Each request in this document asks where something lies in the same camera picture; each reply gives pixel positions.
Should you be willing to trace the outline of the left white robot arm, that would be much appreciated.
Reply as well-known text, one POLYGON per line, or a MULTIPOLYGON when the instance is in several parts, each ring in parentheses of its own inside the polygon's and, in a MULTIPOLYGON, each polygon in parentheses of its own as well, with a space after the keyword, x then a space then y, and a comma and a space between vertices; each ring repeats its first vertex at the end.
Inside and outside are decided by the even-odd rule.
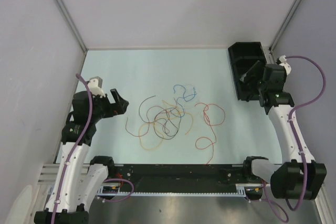
POLYGON ((73 95, 73 110, 61 132, 61 161, 54 188, 45 209, 35 213, 34 223, 88 223, 89 209, 101 184, 115 178, 113 158, 95 156, 84 180, 80 180, 96 124, 125 114, 129 105, 116 89, 110 92, 114 103, 95 88, 73 95))

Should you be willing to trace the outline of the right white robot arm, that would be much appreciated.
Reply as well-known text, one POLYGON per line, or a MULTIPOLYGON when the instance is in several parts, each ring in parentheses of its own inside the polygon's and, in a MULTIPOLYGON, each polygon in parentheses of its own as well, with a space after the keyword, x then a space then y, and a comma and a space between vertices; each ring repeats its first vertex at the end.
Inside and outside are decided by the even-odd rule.
POLYGON ((290 66, 286 62, 266 64, 257 61, 241 77, 254 95, 276 131, 282 164, 268 158, 248 156, 242 169, 243 179, 254 183, 262 179, 271 186, 277 199, 313 200, 327 175, 325 164, 316 162, 300 132, 296 106, 290 93, 284 91, 290 66))

